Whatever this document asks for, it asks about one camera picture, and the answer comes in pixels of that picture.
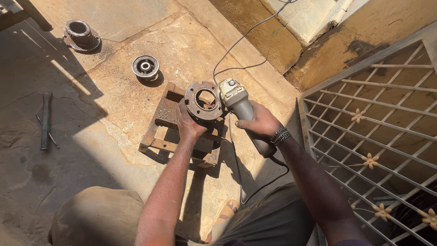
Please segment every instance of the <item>cracked concrete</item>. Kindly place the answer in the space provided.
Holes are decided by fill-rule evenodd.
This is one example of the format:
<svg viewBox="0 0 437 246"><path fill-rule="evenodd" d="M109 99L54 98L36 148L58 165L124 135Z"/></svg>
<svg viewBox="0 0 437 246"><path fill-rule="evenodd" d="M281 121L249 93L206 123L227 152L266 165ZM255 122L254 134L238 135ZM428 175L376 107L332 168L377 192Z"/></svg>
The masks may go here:
<svg viewBox="0 0 437 246"><path fill-rule="evenodd" d="M212 33L214 23L205 23L205 18L200 22L198 14L173 0L133 1L123 6L112 0L32 2L54 24L53 31L42 32L28 19L0 32L0 45L8 47L0 57L0 238L7 245L46 246L53 214L87 187L135 190L147 199L171 158L162 151L138 152L164 87L168 82L187 88L194 81L213 81L212 70L227 47L219 40L227 37ZM143 18L145 12L150 16ZM75 18L100 34L100 52L79 54L63 44L63 26ZM250 45L246 42L240 47ZM141 54L159 61L155 81L142 84L132 73L132 60ZM259 53L235 54L229 54L220 67L247 66L252 60L245 60L246 55L265 60ZM263 73L271 67L268 62L261 64ZM232 69L217 75L217 80L233 77L244 83L251 99L269 107L297 137L296 90L284 84L278 72L266 80L256 69ZM52 143L48 151L39 150L40 125L35 114L42 115L45 91L53 93L50 132L59 150ZM163 137L174 134L164 131ZM245 193L283 172L255 154L243 130L233 129L233 134L243 163ZM190 167L179 235L198 241L208 233L223 202L239 198L229 142L223 142L219 158L221 164L215 167ZM290 181L291 175L280 178L249 204Z"/></svg>

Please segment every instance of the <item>angle grinder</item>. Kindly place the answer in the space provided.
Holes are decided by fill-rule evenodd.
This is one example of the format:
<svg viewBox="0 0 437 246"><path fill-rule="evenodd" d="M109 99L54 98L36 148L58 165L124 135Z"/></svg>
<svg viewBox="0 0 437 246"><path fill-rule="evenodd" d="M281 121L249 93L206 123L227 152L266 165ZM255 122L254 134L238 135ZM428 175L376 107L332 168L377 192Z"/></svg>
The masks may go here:
<svg viewBox="0 0 437 246"><path fill-rule="evenodd" d="M235 114L238 119L252 120L253 108L248 97L249 93L243 85L232 78L225 79L218 84L216 95L228 110ZM249 130L245 130L258 152L264 158L273 157L276 147L266 137L257 135Z"/></svg>

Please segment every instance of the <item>flower ornament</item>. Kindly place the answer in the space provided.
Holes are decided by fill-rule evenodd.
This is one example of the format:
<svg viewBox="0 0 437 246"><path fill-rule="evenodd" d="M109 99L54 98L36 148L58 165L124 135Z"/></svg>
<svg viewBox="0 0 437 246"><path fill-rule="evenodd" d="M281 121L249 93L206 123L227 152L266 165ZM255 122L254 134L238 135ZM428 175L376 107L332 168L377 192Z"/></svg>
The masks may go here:
<svg viewBox="0 0 437 246"><path fill-rule="evenodd" d="M352 121L356 120L357 123L359 124L361 119L366 119L366 117L363 116L363 114L364 114L365 112L366 112L366 111L361 111L361 112L360 112L360 110L357 109L357 110L355 111L355 113L350 113L350 115L353 116L353 117L352 117Z"/></svg>
<svg viewBox="0 0 437 246"><path fill-rule="evenodd" d="M365 163L363 163L364 166L369 165L369 168L373 170L373 165L375 166L379 166L379 163L376 162L376 160L379 159L379 156L375 156L372 158L372 154L368 153L367 157L362 156L361 159L363 159L364 161L366 161Z"/></svg>
<svg viewBox="0 0 437 246"><path fill-rule="evenodd" d="M392 209L391 208L384 209L384 204L382 203L379 204L379 207L373 205L372 208L377 211L375 213L375 217L381 217L381 219L385 222L387 222L387 219L393 219L393 217L388 214L392 211Z"/></svg>
<svg viewBox="0 0 437 246"><path fill-rule="evenodd" d="M422 219L423 223L430 224L430 227L437 231L437 216L432 208L428 210L428 213L419 210L419 214L425 217Z"/></svg>

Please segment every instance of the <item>electric cable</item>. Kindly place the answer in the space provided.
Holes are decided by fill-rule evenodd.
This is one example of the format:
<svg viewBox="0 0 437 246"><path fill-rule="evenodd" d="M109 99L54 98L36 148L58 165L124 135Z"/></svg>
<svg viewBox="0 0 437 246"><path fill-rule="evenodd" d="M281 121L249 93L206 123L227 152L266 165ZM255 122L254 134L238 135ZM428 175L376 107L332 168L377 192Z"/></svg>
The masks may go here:
<svg viewBox="0 0 437 246"><path fill-rule="evenodd" d="M248 196L248 198L245 201L243 201L243 181L241 179L240 165L238 164L237 150L235 149L234 138L232 137L232 125L231 125L231 116L230 115L229 115L229 133L231 134L231 143L232 143L232 146L234 147L235 161L237 163L238 177L240 179L240 204L246 204L256 193L258 193L264 187L270 185L271 183L275 182L277 179L279 179L282 176L284 176L285 174L287 174L290 171L290 169L288 168L288 166L284 162L281 162L280 160L276 159L273 156L270 157L270 160L272 160L273 162L275 162L278 165L285 167L287 170L285 172L283 172L282 174L278 175L276 178L272 179L270 182L268 182L268 183L264 184L263 186L261 186L260 188L258 188L254 193L252 193L252 195Z"/></svg>
<svg viewBox="0 0 437 246"><path fill-rule="evenodd" d="M263 21L261 21L260 23L258 23L258 24L256 24L256 25L254 25L253 27L251 27L240 39L238 39L238 41L237 42L235 42L234 43L234 45L233 46L231 46L231 48L226 52L226 54L219 60L219 62L217 63L217 65L214 67L214 70L212 71L212 78L214 79L214 82L215 82L215 84L216 85L218 85L218 83L217 83L217 81L215 80L215 76L216 76L216 74L215 74L215 70L216 70L216 68L217 68L217 66L220 64L220 62L222 62L223 61L223 59L226 57L226 55L229 53L229 51L231 51L232 50L232 48L234 48L234 46L235 45L237 45L237 43L238 42L240 42L252 29L254 29L255 27L257 27L259 24L261 24L261 23L263 23L263 22L265 22L265 21L268 21L268 20L270 20L271 18L273 18L275 15L277 15L279 12L281 12L284 8L285 8L285 6L287 5L287 4L291 4L291 3L294 3L294 2L296 2L297 0L294 0L294 1L292 1L292 0L288 0L287 2L285 2L284 3L284 5L282 5L282 7L276 12L276 13L274 13L272 16L270 16L269 18L267 18L267 19L265 19L265 20L263 20Z"/></svg>

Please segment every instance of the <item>hand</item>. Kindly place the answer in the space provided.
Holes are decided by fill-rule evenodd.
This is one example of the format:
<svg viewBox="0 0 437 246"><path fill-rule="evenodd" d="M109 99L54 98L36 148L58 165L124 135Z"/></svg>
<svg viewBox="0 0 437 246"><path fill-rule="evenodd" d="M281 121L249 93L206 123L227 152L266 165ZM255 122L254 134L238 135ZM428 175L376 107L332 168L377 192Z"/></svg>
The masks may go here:
<svg viewBox="0 0 437 246"><path fill-rule="evenodd" d="M179 128L180 140L195 144L207 128L197 124L190 116L184 100L176 105L177 127Z"/></svg>
<svg viewBox="0 0 437 246"><path fill-rule="evenodd" d="M238 120L235 125L241 129L250 130L260 136L273 137L277 130L283 128L282 123L264 105L249 100L253 108L252 120Z"/></svg>

